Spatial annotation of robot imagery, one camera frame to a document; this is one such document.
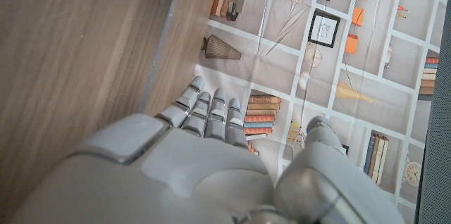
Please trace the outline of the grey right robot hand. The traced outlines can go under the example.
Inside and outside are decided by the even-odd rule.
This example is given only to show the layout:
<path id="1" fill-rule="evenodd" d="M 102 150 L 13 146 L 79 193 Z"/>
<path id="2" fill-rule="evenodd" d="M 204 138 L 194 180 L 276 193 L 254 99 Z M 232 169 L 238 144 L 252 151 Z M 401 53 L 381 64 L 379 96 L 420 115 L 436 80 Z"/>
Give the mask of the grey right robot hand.
<path id="1" fill-rule="evenodd" d="M 196 77 L 156 116 L 133 114 L 72 149 L 12 223 L 401 223 L 347 157 L 330 122 L 273 182 L 249 151 L 237 99 Z"/>

